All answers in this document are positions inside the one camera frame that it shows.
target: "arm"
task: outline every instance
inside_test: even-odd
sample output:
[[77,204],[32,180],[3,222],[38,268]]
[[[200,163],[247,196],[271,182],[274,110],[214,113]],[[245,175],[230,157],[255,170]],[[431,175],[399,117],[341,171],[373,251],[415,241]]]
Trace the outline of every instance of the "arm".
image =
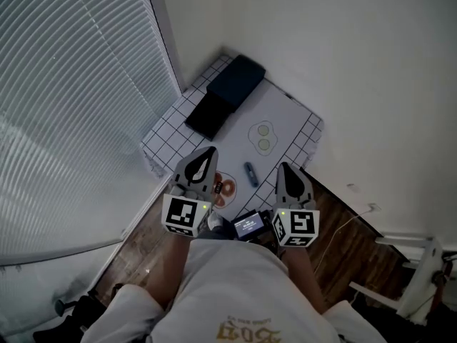
[[174,299],[186,265],[190,237],[172,234],[151,273],[146,291],[164,308]]
[[288,267],[288,276],[297,286],[300,292],[313,305],[313,308],[323,314],[327,306],[323,300],[321,288],[319,287],[314,271],[305,248],[286,248],[283,262]]

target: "white grid tiles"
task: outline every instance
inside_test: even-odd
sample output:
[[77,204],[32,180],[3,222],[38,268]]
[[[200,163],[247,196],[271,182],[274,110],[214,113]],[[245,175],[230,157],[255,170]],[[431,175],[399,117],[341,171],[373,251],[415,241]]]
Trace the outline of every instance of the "white grid tiles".
[[173,172],[183,157],[197,148],[206,146],[207,141],[188,128],[184,121],[203,99],[206,86],[226,68],[229,60],[232,61],[228,56],[221,56],[214,62],[143,138],[144,151],[168,172]]
[[[232,61],[233,59],[228,56],[221,56],[217,59],[195,80],[192,86],[183,93],[143,138],[144,151],[166,171],[172,173],[179,160],[195,151],[195,149],[207,146],[208,141],[188,128],[184,121],[203,99],[206,93],[206,86]],[[315,114],[309,112],[308,120],[297,134],[293,143],[285,151],[284,156],[266,180],[256,190],[256,193],[247,200],[240,214],[253,209],[259,211],[271,209],[276,203],[274,187],[276,186],[279,164],[287,161],[297,167],[305,167],[316,150],[322,131],[323,122]]]

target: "electronic device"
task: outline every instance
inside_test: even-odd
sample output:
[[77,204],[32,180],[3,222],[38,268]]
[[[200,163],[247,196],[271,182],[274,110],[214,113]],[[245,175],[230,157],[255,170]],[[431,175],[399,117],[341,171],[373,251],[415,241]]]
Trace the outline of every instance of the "electronic device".
[[256,210],[237,217],[231,223],[235,228],[238,240],[243,242],[249,242],[270,229],[268,213],[257,212]]
[[238,55],[216,78],[206,91],[217,95],[235,112],[265,76],[265,69],[246,56]]
[[246,170],[246,173],[248,174],[249,182],[251,183],[251,185],[254,188],[257,188],[258,180],[254,168],[252,167],[252,164],[250,162],[244,163],[244,170]]

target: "person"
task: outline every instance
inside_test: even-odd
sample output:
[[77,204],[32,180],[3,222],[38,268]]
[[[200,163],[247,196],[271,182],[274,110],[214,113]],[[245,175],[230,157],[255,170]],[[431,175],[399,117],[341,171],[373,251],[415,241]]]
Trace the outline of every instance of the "person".
[[146,288],[123,286],[83,343],[385,342],[347,301],[330,309],[305,248],[281,260],[221,225],[173,234]]

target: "window blinds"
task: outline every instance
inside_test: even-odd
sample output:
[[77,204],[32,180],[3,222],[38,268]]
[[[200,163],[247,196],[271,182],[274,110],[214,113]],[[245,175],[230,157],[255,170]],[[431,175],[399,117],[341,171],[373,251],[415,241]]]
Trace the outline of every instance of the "window blinds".
[[178,95],[149,0],[0,0],[0,265],[118,239]]

